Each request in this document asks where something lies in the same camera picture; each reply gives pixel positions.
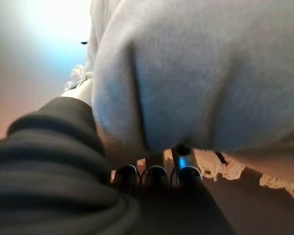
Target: wall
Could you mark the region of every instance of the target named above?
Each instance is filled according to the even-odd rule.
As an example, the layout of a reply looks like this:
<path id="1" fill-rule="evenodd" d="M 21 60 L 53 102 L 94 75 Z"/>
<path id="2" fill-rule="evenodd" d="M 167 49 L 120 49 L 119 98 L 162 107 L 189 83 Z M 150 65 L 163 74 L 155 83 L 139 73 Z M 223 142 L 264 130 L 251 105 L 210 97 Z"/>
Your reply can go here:
<path id="1" fill-rule="evenodd" d="M 0 0 L 0 138 L 17 117 L 60 95 L 84 64 L 90 0 Z"/>

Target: white fringe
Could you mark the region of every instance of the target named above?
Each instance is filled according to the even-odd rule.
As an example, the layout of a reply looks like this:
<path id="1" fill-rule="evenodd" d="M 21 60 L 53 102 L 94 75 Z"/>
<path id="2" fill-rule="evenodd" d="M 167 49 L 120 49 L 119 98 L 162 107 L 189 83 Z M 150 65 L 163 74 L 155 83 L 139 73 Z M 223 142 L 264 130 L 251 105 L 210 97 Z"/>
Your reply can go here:
<path id="1" fill-rule="evenodd" d="M 166 150 L 165 158 L 172 159 L 171 150 Z M 217 181 L 218 174 L 227 180 L 239 179 L 245 165 L 224 154 L 224 159 L 227 164 L 222 164 L 219 158 L 212 151 L 195 150 L 197 164 L 201 175 L 206 178 L 213 178 Z M 281 180 L 273 176 L 263 174 L 259 180 L 259 185 L 267 186 L 269 188 L 284 188 L 294 198 L 294 183 L 286 180 Z"/>
<path id="2" fill-rule="evenodd" d="M 266 174 L 259 180 L 259 184 L 261 186 L 268 186 L 269 188 L 284 188 L 287 192 L 289 192 L 292 197 L 294 197 L 294 183 L 286 180 L 281 180 L 276 177 L 272 177 Z"/>

